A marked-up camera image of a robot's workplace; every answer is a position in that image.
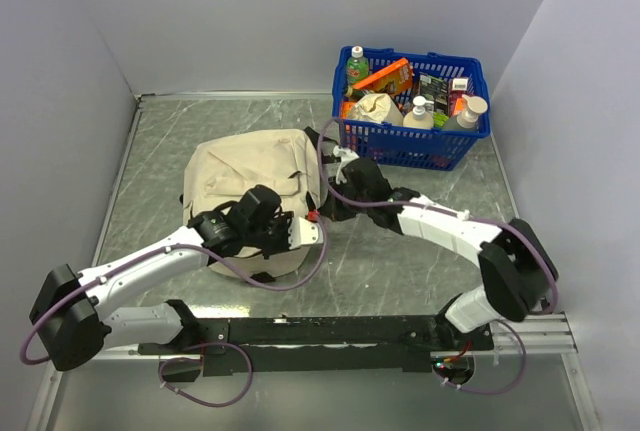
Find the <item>beige canvas backpack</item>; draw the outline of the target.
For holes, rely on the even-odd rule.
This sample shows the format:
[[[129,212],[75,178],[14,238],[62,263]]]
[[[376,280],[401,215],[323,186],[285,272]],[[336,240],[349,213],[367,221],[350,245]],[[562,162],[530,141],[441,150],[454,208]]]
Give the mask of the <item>beige canvas backpack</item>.
[[[283,211],[307,216],[328,195],[316,146],[311,129],[259,130],[199,144],[184,171],[182,222],[238,201],[257,185],[274,191]]]

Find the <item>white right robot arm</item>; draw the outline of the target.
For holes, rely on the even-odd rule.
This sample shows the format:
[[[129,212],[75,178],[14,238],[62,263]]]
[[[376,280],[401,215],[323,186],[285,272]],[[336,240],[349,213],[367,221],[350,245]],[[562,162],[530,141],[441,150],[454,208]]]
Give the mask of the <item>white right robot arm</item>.
[[[381,228],[447,249],[479,269],[481,284],[440,311],[436,335],[444,347],[462,347],[473,331],[500,318],[521,322],[555,311],[558,272],[526,221],[474,217],[415,190],[393,188],[369,158],[340,164],[334,178],[325,169],[320,175],[330,195],[348,209],[368,214]]]

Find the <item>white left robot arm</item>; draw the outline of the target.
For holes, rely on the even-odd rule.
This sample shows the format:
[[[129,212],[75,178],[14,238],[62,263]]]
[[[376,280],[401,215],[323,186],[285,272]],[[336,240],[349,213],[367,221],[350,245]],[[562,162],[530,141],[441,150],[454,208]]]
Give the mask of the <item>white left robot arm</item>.
[[[263,258],[294,251],[301,246],[294,237],[304,222],[283,208],[275,191],[258,185],[124,258],[80,272],[58,266],[47,274],[30,311],[30,336],[40,339],[46,361],[58,371],[74,370],[105,349],[129,344],[187,352],[196,344],[198,324],[184,302],[130,308],[127,301],[210,264],[247,279],[232,258],[246,248]]]

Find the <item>beige crumpled paper bag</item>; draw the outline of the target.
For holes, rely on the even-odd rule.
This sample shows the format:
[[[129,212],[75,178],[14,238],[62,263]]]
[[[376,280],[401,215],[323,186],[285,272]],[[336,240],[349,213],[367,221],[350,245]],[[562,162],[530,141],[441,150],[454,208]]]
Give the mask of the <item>beige crumpled paper bag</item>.
[[[401,126],[403,115],[392,98],[384,93],[368,94],[353,104],[346,113],[348,120],[389,123]]]

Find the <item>blue plastic basket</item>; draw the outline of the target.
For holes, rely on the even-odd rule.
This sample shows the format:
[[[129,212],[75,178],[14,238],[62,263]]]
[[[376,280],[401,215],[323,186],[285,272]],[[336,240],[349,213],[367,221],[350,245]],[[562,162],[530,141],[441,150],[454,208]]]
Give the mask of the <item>blue plastic basket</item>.
[[[332,97],[342,145],[380,164],[450,171],[491,133],[488,86],[471,57],[345,46]]]

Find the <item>cream pump bottle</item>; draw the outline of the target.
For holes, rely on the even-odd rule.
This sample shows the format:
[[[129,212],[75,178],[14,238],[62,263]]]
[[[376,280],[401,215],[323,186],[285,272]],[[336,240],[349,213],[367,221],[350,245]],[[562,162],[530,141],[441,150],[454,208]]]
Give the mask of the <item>cream pump bottle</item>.
[[[434,126],[434,101],[418,95],[413,98],[411,109],[403,119],[403,126],[431,130]]]

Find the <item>orange snack box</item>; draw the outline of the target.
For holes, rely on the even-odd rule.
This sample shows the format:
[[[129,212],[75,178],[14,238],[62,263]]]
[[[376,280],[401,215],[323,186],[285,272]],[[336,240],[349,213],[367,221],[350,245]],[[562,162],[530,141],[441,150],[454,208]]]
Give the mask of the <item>orange snack box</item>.
[[[401,58],[343,91],[346,98],[361,99],[368,94],[387,94],[394,98],[413,86],[413,68]]]

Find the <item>green tea bottle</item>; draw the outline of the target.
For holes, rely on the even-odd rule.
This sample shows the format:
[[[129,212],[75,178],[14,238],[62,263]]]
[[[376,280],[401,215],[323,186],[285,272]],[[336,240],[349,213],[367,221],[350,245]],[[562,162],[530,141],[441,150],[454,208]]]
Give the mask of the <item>green tea bottle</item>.
[[[347,84],[352,86],[367,78],[370,74],[370,67],[367,58],[364,56],[364,49],[361,46],[353,46],[351,54],[346,64]]]

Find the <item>dark snack packet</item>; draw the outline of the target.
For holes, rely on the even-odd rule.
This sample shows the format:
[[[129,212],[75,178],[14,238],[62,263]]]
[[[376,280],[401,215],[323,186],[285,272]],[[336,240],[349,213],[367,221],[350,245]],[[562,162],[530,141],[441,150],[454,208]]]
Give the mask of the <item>dark snack packet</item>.
[[[434,102],[435,111],[448,114],[448,82],[427,73],[420,73],[416,94]]]

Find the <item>grey pump bottle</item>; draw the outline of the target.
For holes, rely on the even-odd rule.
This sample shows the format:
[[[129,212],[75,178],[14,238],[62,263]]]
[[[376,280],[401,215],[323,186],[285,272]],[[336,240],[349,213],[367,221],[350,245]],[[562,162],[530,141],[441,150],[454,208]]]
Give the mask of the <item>grey pump bottle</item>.
[[[463,94],[456,101],[456,112],[443,124],[442,131],[474,132],[479,118],[488,111],[487,101],[474,95]]]

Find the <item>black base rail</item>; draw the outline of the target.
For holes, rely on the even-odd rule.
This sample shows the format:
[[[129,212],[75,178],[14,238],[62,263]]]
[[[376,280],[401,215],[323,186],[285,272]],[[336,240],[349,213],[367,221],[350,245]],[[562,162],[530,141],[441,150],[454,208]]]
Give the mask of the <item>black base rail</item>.
[[[195,358],[205,377],[247,370],[243,350],[256,373],[400,369],[432,371],[432,360],[462,351],[491,351],[484,325],[462,334],[442,316],[329,316],[283,318],[199,318],[192,341],[179,345],[143,343],[142,356]]]

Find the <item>aluminium frame rail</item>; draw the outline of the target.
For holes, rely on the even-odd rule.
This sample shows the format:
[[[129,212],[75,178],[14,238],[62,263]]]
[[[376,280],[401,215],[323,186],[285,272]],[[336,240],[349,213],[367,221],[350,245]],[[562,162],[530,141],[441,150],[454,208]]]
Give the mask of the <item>aluminium frame rail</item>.
[[[549,315],[527,319],[522,323],[493,322],[484,331],[492,339],[488,350],[481,350],[474,339],[472,350],[467,356],[474,355],[511,355],[518,354],[524,347],[531,355],[575,354],[578,352],[569,323],[564,315]],[[145,356],[177,357],[177,351],[163,350],[156,345],[131,344],[110,349],[102,349],[91,360],[124,359]]]

